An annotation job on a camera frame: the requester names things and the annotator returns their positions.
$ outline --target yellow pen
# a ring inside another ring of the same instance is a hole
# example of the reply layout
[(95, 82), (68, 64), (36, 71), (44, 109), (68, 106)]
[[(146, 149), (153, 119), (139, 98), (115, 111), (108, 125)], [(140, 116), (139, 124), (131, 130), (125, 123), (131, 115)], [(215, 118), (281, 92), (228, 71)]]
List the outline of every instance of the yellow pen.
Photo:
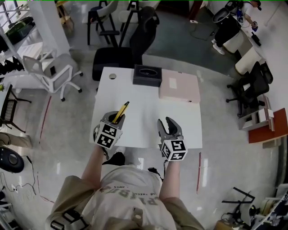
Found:
[(118, 111), (118, 113), (117, 113), (116, 117), (114, 118), (114, 120), (112, 121), (112, 123), (116, 124), (118, 118), (124, 114), (126, 108), (128, 107), (128, 104), (129, 104), (129, 102), (126, 102), (126, 103), (121, 107), (121, 109)]

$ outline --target black and white marker cube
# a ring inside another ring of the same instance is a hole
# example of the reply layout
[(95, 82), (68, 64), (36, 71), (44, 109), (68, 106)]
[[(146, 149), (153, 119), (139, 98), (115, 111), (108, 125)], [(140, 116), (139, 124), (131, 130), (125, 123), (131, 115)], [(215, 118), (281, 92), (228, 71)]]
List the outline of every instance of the black and white marker cube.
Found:
[(184, 140), (165, 140), (161, 147), (161, 152), (168, 161), (183, 160), (188, 152)]
[(96, 133), (95, 143), (104, 147), (105, 149), (112, 149), (121, 135), (122, 131), (120, 129), (100, 121), (99, 129)]

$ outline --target black tissue box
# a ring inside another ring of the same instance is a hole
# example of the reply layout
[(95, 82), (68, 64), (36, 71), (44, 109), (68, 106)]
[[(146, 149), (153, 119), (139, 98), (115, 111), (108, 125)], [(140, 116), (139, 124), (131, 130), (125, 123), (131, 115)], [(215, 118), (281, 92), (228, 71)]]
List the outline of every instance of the black tissue box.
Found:
[(133, 84), (160, 87), (162, 82), (162, 68), (135, 65)]

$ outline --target sneaker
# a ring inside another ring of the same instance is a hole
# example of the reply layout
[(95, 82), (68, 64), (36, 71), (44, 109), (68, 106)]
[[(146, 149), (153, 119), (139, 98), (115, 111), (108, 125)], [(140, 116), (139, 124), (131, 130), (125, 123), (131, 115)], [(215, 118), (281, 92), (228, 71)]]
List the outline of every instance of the sneaker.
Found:
[(218, 53), (224, 55), (224, 50), (222, 47), (218, 47), (216, 44), (213, 45), (213, 48), (218, 51)]
[(115, 153), (122, 153), (122, 154), (124, 155), (125, 150), (126, 150), (125, 147), (119, 146), (119, 147), (116, 149)]

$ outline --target window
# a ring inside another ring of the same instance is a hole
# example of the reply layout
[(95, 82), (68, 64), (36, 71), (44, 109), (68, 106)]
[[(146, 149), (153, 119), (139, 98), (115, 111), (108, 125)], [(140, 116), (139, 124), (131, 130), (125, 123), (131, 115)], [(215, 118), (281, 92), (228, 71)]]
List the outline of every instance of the window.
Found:
[[(17, 7), (21, 7), (22, 5), (24, 5), (26, 3), (27, 3), (27, 1), (15, 1), (15, 0), (13, 0), (13, 1), (6, 0), (4, 2), (0, 2), (0, 5), (1, 5), (0, 6), (0, 12), (6, 11), (6, 10), (14, 10)], [(0, 25), (2, 26), (3, 30), (7, 31), (9, 29), (9, 25), (11, 23), (16, 22), (25, 13), (26, 13), (25, 11), (18, 12), (16, 14), (15, 14), (15, 11), (0, 13)]]

